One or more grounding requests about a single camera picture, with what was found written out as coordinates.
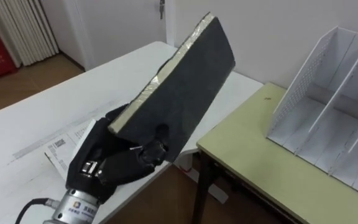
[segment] brown floor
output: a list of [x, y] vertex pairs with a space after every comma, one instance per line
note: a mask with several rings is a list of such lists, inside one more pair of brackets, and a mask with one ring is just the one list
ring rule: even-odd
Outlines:
[[[82, 71], [62, 55], [20, 69], [0, 78], [0, 109], [64, 82]], [[219, 186], [229, 194], [222, 205], [208, 196], [203, 223], [278, 224], [271, 214], [241, 194], [230, 191], [222, 180]], [[175, 167], [169, 168], [108, 223], [190, 223], [196, 184]]]

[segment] black robotic finger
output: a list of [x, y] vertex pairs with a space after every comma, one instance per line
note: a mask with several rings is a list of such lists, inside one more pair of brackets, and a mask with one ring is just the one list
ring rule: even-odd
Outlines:
[[148, 176], [161, 165], [167, 153], [161, 141], [115, 154], [100, 165], [97, 177], [103, 185], [128, 184]]

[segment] black cable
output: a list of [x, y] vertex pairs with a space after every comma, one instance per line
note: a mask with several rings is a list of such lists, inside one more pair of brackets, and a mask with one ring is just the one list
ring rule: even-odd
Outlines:
[[35, 198], [35, 199], [31, 200], [29, 203], [27, 203], [27, 205], [25, 205], [23, 207], [22, 211], [19, 213], [19, 216], [17, 216], [15, 224], [20, 224], [20, 222], [23, 218], [23, 215], [25, 214], [27, 209], [30, 208], [31, 205], [45, 205], [47, 203], [48, 199], [49, 198]]

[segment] light green table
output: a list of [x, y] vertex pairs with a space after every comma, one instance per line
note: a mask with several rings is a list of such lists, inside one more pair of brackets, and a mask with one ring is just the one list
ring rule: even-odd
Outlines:
[[301, 222], [358, 223], [358, 192], [265, 138], [284, 93], [266, 84], [198, 147]]

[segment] table leg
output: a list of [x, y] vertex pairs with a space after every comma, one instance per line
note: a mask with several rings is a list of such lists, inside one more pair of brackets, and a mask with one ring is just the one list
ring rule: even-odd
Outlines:
[[203, 217], [206, 196], [208, 189], [216, 178], [215, 169], [212, 160], [208, 155], [201, 152], [201, 168], [200, 176], [198, 177], [196, 200], [193, 209], [192, 224], [200, 224]]

